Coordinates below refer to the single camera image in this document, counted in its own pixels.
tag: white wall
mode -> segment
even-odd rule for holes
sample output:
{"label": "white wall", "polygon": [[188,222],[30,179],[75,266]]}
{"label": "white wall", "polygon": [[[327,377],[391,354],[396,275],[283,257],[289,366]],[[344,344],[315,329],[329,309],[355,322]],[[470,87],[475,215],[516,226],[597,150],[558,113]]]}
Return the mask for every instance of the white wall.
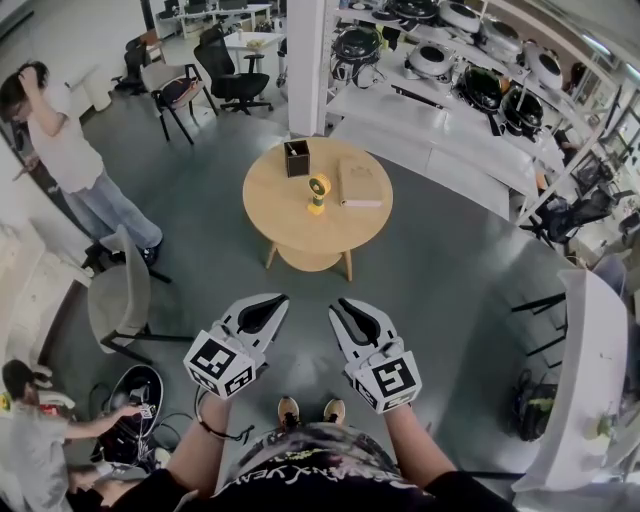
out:
{"label": "white wall", "polygon": [[28,59],[56,81],[99,64],[106,79],[122,74],[125,44],[146,31],[139,0],[34,0],[35,15],[0,45],[0,80]]}
{"label": "white wall", "polygon": [[11,148],[0,138],[0,222],[20,229],[28,219],[45,240],[47,247],[66,253],[76,263],[86,258],[90,240],[51,202],[30,176],[17,181],[22,165]]}

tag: gray floor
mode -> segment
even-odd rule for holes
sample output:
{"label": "gray floor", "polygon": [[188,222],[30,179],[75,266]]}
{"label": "gray floor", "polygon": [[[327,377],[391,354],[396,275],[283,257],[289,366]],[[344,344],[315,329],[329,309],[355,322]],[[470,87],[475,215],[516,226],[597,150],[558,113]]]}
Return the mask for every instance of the gray floor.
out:
{"label": "gray floor", "polygon": [[[353,253],[354,281],[341,263],[304,273],[276,260],[264,269],[268,244],[242,205],[242,183],[252,162],[287,131],[271,121],[198,110],[190,147],[171,119],[172,142],[143,98],[119,99],[85,125],[122,190],[164,231],[157,269],[174,284],[153,283],[151,327],[158,333],[207,329],[234,300],[261,292],[291,297],[269,371],[235,400],[230,430],[275,426],[285,394],[317,419],[333,396],[347,404],[347,420],[390,447],[381,417],[371,412],[340,373],[344,366],[327,316],[341,296],[386,311],[414,351],[423,390],[414,403],[425,428],[466,469],[523,471],[535,445],[508,433],[510,389],[525,365],[544,367],[533,346],[553,339],[557,314],[510,313],[524,300],[562,290],[556,272],[569,264],[540,242],[480,206],[417,174],[382,162],[394,207],[381,233]],[[182,367],[185,345],[136,343],[164,377],[164,413],[191,413],[195,386]],[[89,329],[86,292],[66,315],[50,365],[55,380],[88,414],[97,382],[113,385],[131,362],[103,354]],[[93,411],[100,393],[92,400]],[[186,420],[170,423],[180,431]],[[239,447],[227,444],[225,460]]]}

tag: white shirt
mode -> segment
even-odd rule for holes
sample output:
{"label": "white shirt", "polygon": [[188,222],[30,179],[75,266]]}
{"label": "white shirt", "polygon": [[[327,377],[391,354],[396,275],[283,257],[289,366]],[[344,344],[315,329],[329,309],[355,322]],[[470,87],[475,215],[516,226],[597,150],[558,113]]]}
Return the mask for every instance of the white shirt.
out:
{"label": "white shirt", "polygon": [[33,149],[65,192],[93,187],[104,164],[100,154],[84,138],[80,120],[71,114],[71,91],[66,85],[48,85],[42,95],[53,110],[67,119],[58,134],[49,137],[31,114],[27,124]]}
{"label": "white shirt", "polygon": [[62,417],[15,403],[9,431],[11,469],[33,512],[72,512],[66,499],[69,480],[62,451],[67,425]]}

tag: person's hand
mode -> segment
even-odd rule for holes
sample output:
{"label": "person's hand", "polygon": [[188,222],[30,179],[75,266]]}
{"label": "person's hand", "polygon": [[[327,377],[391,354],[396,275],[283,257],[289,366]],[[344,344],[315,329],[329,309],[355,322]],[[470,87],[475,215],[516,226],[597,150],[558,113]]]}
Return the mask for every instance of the person's hand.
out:
{"label": "person's hand", "polygon": [[19,80],[27,96],[40,90],[38,87],[38,74],[33,66],[24,68],[20,73]]}
{"label": "person's hand", "polygon": [[135,416],[136,414],[140,414],[140,407],[136,405],[125,405],[118,409],[118,415],[121,418],[123,416]]}
{"label": "person's hand", "polygon": [[40,158],[38,157],[38,155],[36,155],[35,153],[30,154],[27,158],[24,159],[24,167],[18,174],[14,176],[13,181],[16,181],[23,174],[33,171],[36,167],[38,167],[39,163]]}

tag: sneaker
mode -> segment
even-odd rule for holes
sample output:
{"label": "sneaker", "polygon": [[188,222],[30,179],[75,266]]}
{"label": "sneaker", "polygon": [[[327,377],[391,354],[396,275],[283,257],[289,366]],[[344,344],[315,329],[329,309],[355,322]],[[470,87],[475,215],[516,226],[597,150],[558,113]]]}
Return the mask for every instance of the sneaker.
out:
{"label": "sneaker", "polygon": [[140,249],[140,254],[142,255],[142,259],[147,264],[147,267],[152,267],[156,261],[158,261],[158,256],[160,255],[160,246],[164,242],[164,238],[160,240],[158,245],[153,247],[149,247],[147,249]]}
{"label": "sneaker", "polygon": [[344,406],[342,400],[334,398],[324,408],[324,422],[335,423],[336,425],[342,425],[344,418],[347,415],[347,409]]}
{"label": "sneaker", "polygon": [[283,396],[278,403],[278,419],[284,430],[296,428],[300,425],[298,402],[291,397]]}

